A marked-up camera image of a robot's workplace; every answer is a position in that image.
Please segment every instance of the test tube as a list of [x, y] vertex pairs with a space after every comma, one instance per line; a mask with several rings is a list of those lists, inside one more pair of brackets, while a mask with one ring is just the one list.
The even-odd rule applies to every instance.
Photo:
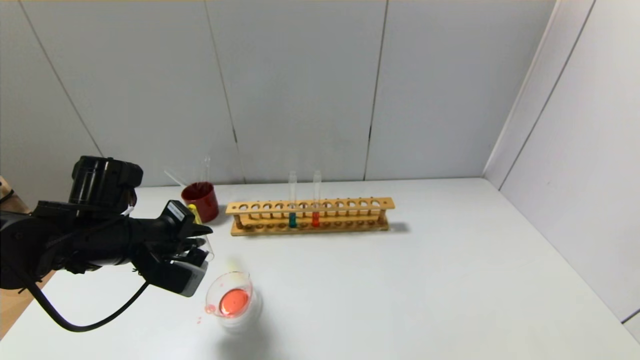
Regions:
[[292, 211], [289, 213], [289, 227], [296, 227], [296, 183], [298, 177], [295, 171], [289, 172], [289, 208]]
[[312, 213], [311, 226], [320, 226], [320, 184], [322, 183], [322, 175], [320, 170], [314, 172], [314, 212]]

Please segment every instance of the white table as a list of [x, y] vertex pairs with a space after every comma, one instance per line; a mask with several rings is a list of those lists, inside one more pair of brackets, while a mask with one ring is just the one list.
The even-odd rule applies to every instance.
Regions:
[[[309, 184], [298, 198], [311, 197]], [[286, 184], [217, 186], [220, 204], [286, 199]], [[156, 217], [177, 187], [142, 188]], [[325, 183], [323, 197], [391, 196], [392, 230], [260, 238], [229, 235], [196, 294], [150, 287], [95, 331], [58, 327], [32, 303], [0, 341], [4, 359], [640, 359], [640, 345], [519, 212], [482, 179]], [[229, 257], [264, 299], [235, 338], [204, 313]], [[58, 272], [45, 293], [68, 320], [95, 322], [142, 284], [131, 265]]]

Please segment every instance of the red cup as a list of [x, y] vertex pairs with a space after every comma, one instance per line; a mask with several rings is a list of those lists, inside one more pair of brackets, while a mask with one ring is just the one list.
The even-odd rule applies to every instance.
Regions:
[[184, 188], [180, 196], [185, 204], [196, 206], [203, 223], [210, 222], [218, 216], [218, 200], [212, 183], [193, 183]]

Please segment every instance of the wooden surface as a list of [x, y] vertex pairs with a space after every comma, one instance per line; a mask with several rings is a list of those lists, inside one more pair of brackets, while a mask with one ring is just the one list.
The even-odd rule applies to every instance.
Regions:
[[[4, 197], [11, 191], [11, 186], [0, 176], [0, 182], [2, 182], [0, 197]], [[13, 196], [7, 198], [2, 204], [0, 204], [0, 210], [13, 211], [16, 213], [28, 213], [29, 208], [22, 202], [20, 197], [14, 192]], [[47, 281], [53, 276], [54, 272], [50, 272], [42, 279], [42, 282], [38, 284], [42, 288]], [[18, 293], [19, 290], [5, 290], [0, 289], [0, 338], [3, 338], [13, 323], [18, 320], [18, 317], [29, 306], [33, 300], [33, 296], [28, 291]]]

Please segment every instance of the wooden test tube rack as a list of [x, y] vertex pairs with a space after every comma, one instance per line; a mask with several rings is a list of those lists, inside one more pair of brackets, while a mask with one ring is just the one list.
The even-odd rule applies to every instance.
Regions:
[[[387, 210], [396, 205], [390, 197], [324, 199], [318, 209], [312, 200], [231, 202], [227, 215], [233, 215], [232, 236], [342, 233], [389, 230]], [[312, 213], [320, 214], [320, 226], [311, 225]], [[296, 213], [296, 227], [289, 227], [289, 213]]]

